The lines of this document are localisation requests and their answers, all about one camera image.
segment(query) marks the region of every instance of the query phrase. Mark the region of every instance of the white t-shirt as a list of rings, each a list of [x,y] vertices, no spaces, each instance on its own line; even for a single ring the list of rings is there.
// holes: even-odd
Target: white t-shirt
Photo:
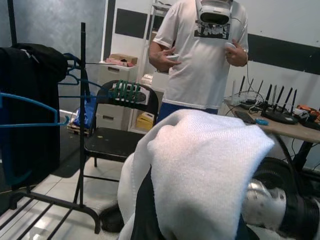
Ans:
[[[222,104],[230,64],[225,43],[238,41],[248,52],[247,13],[234,1],[232,19],[225,26],[198,23],[195,0],[180,0],[166,14],[154,42],[171,48],[178,61],[169,70],[163,102],[196,109],[218,109]]]

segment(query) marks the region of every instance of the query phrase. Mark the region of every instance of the black chair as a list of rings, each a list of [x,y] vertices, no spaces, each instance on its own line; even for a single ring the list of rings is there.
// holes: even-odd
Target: black chair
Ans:
[[[127,157],[135,151],[139,140],[144,136],[140,133],[129,132],[125,130],[97,127],[96,114],[99,104],[123,106],[147,112],[154,115],[153,125],[155,125],[157,120],[159,100],[156,93],[150,87],[129,82],[129,84],[135,85],[138,88],[139,86],[143,87],[150,92],[148,104],[144,105],[127,101],[119,101],[115,100],[113,97],[110,97],[112,91],[114,91],[114,84],[119,85],[119,83],[122,83],[122,86],[124,87],[127,86],[126,84],[128,82],[122,80],[113,80],[107,82],[102,86],[102,89],[100,89],[97,94],[96,104],[92,116],[93,121],[89,130],[89,137],[84,144],[84,154],[86,157],[94,157],[95,167],[97,167],[97,158],[123,163],[127,159]],[[124,96],[127,97],[128,94],[131,94],[131,96],[129,96],[130,98],[132,98],[133,96],[132,91],[128,91],[126,95],[126,93],[124,93],[124,88],[119,90],[119,92],[120,94],[124,94]],[[94,177],[88,175],[85,175],[84,177],[119,182],[118,180],[109,178]]]

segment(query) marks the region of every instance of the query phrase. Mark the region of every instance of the blue shorts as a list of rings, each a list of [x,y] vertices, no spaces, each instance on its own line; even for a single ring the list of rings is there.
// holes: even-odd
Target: blue shorts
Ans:
[[[156,122],[160,122],[161,120],[165,119],[168,117],[170,114],[174,113],[175,111],[178,111],[180,109],[194,109],[194,110],[201,110],[209,114],[218,114],[218,109],[197,109],[197,108],[192,108],[192,107],[187,107],[187,106],[179,106],[179,105],[174,105],[170,103],[165,103],[163,102],[160,108],[160,112],[158,115],[158,118]]]

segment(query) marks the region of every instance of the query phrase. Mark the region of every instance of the graphic print on t-shirt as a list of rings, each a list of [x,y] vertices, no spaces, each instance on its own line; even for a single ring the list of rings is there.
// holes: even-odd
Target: graphic print on t-shirt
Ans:
[[[230,24],[217,25],[212,23],[204,23],[199,20],[195,21],[196,30],[194,36],[199,38],[211,38],[211,39],[229,39]]]

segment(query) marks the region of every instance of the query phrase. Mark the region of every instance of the blue bag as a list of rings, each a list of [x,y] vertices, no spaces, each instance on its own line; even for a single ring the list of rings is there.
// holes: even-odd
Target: blue bag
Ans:
[[[86,129],[89,129],[91,126],[96,101],[97,101],[97,98],[95,97],[91,97],[90,102],[88,102],[87,99],[84,100],[84,127]],[[80,107],[78,108],[73,124],[80,127]]]

